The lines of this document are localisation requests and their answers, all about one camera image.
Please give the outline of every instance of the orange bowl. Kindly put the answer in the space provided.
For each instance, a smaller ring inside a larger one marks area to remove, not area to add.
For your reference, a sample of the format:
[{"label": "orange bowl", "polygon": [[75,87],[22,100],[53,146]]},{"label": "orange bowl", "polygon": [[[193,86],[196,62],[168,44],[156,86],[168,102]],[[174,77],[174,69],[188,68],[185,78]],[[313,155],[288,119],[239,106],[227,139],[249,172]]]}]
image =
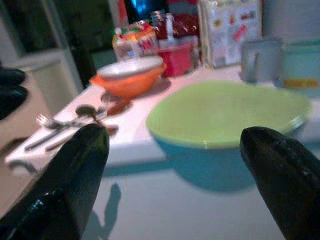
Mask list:
[{"label": "orange bowl", "polygon": [[148,92],[166,69],[164,64],[162,67],[123,79],[106,78],[97,74],[90,79],[90,83],[103,87],[116,97],[131,99]]}]

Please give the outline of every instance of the white bowl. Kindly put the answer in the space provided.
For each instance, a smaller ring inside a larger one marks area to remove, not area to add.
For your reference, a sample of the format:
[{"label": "white bowl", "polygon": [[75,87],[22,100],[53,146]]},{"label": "white bowl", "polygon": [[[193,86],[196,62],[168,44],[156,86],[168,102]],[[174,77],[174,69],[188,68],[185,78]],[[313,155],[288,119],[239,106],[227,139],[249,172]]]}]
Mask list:
[{"label": "white bowl", "polygon": [[161,67],[164,60],[160,56],[146,56],[127,61],[120,61],[98,69],[97,73],[105,78],[122,79]]}]

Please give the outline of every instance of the red container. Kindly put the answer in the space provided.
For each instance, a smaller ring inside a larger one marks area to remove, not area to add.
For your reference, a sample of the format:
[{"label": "red container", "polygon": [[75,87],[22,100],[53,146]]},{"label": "red container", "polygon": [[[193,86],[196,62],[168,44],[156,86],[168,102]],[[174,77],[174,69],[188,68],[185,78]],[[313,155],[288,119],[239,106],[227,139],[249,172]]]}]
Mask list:
[{"label": "red container", "polygon": [[184,43],[178,46],[171,46],[159,49],[159,56],[163,58],[167,68],[165,77],[176,77],[186,73],[192,66],[191,51],[192,43]]}]

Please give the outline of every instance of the teal container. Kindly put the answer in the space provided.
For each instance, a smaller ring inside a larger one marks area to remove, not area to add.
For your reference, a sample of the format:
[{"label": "teal container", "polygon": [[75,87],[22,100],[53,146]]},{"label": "teal container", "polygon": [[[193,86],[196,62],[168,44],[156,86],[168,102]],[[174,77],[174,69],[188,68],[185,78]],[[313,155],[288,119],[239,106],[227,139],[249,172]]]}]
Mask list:
[{"label": "teal container", "polygon": [[310,97],[320,97],[320,38],[283,47],[281,84]]}]

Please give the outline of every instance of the yellow label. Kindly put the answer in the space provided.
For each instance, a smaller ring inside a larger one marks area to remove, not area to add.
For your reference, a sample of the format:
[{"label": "yellow label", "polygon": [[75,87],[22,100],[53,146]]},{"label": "yellow label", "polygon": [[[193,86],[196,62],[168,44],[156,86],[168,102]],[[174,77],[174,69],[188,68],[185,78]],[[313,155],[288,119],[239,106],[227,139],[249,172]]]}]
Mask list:
[{"label": "yellow label", "polygon": [[318,88],[319,82],[316,78],[289,78],[284,81],[284,86],[293,89]]}]

